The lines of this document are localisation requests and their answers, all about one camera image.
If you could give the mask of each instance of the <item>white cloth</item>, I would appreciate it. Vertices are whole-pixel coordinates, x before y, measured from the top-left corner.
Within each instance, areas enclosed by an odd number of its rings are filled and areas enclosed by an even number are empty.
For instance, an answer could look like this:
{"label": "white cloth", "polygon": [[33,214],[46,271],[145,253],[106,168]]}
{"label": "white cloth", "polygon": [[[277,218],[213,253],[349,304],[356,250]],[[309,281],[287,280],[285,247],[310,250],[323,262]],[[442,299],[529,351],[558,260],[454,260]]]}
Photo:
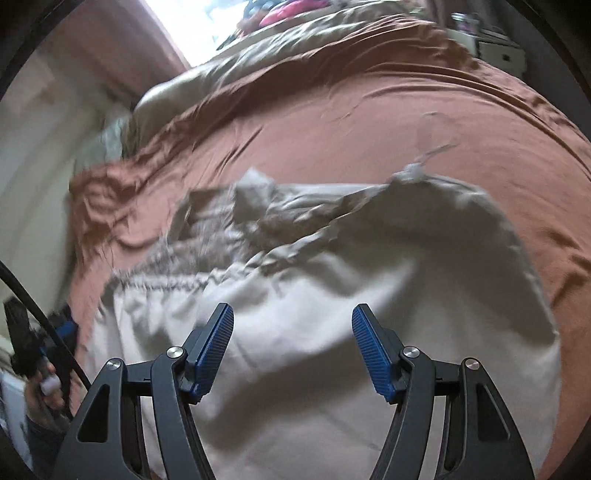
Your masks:
{"label": "white cloth", "polygon": [[[433,359],[479,359],[536,470],[548,452],[556,323],[521,241],[477,187],[414,168],[379,186],[276,185],[250,172],[194,192],[150,258],[108,284],[86,371],[181,345],[218,302],[234,308],[234,333],[193,414],[220,480],[370,477],[394,407],[352,336],[358,303]],[[150,399],[142,407],[164,476]],[[441,402],[433,419],[421,479],[436,466]]]}

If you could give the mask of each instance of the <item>human hand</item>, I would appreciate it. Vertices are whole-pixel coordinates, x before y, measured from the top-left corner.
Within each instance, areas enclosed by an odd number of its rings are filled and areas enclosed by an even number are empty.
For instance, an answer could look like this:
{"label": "human hand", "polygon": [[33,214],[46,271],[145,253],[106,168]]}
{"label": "human hand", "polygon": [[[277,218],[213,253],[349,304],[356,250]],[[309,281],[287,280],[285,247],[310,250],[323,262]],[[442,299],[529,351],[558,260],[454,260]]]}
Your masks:
{"label": "human hand", "polygon": [[[47,371],[50,375],[54,375],[56,368],[51,363],[48,363]],[[24,397],[27,405],[27,415],[38,425],[53,430],[55,422],[48,408],[61,411],[65,402],[62,398],[61,388],[56,389],[49,395],[43,395],[41,393],[42,380],[41,372],[37,372],[34,377],[28,380],[25,386]]]}

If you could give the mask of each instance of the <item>brown bedsheet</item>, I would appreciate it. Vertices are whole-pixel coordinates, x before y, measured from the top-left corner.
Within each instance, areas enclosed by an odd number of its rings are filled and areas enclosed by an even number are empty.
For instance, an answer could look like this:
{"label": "brown bedsheet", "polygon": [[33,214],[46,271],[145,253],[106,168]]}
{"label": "brown bedsheet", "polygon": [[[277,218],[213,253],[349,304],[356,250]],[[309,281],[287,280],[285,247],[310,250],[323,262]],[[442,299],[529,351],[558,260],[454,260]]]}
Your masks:
{"label": "brown bedsheet", "polygon": [[[486,189],[528,247],[562,335],[547,478],[591,412],[591,145],[544,98],[426,22],[388,17],[257,72],[173,120],[136,157],[72,180],[81,341],[112,268],[142,259],[178,202],[256,167],[277,182],[380,183],[417,155],[426,112],[459,145],[427,169]],[[83,359],[84,348],[79,351]]]}

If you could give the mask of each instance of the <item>wrinkled sheet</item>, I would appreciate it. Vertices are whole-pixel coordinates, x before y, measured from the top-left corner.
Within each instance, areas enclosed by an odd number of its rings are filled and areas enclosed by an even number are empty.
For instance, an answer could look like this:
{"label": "wrinkled sheet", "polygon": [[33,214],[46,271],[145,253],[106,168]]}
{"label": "wrinkled sheet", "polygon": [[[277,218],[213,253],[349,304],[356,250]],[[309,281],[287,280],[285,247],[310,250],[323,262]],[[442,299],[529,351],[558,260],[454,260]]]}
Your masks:
{"label": "wrinkled sheet", "polygon": [[481,186],[499,203],[558,322],[563,383],[547,478],[591,412],[591,145],[523,82],[407,17],[217,90],[135,157],[73,179],[79,361],[112,269],[145,258],[188,191],[237,181],[250,167],[279,183],[383,183],[425,152],[418,132],[432,111],[449,118],[433,142],[452,135],[458,145],[427,170]]}
{"label": "wrinkled sheet", "polygon": [[[482,190],[415,168],[384,186],[247,178],[194,192],[149,259],[107,285],[86,372],[181,345],[218,302],[233,307],[234,331],[192,408],[218,479],[371,476],[395,408],[357,350],[358,303],[433,359],[477,357],[541,467],[558,413],[558,331],[522,243]],[[421,480],[437,465],[438,403]],[[150,467],[164,477],[150,398],[142,412]]]}
{"label": "wrinkled sheet", "polygon": [[348,5],[351,8],[340,9],[335,2],[326,9],[271,25],[207,63],[152,88],[134,110],[122,139],[124,151],[134,155],[176,115],[222,87],[294,55],[342,40],[386,15],[407,12],[400,1],[392,0],[349,0]]}

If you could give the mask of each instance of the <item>black cable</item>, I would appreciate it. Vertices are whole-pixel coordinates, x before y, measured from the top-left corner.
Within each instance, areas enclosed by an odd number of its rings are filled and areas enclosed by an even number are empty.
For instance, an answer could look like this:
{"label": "black cable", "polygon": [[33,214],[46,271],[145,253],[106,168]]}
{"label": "black cable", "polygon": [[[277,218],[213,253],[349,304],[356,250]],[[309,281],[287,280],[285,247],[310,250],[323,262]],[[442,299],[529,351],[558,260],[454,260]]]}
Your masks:
{"label": "black cable", "polygon": [[43,329],[47,332],[49,337],[51,337],[51,340],[53,340],[56,345],[66,352],[74,372],[76,372],[76,375],[78,375],[78,378],[80,378],[85,388],[89,390],[90,381],[84,373],[84,370],[82,370],[80,364],[74,358],[74,355],[72,355],[72,352],[70,352],[70,349],[64,343],[64,340],[62,340],[62,338],[57,334],[56,329],[53,328],[53,325],[47,320],[47,317],[25,290],[25,287],[22,286],[22,284],[17,280],[8,267],[2,263],[2,261],[0,261],[0,280],[2,280],[7,285],[7,287],[12,290],[16,298],[18,298],[27,308],[27,310],[31,312],[31,315],[35,317],[35,320],[37,320],[39,325],[41,325],[41,327],[43,327]]}

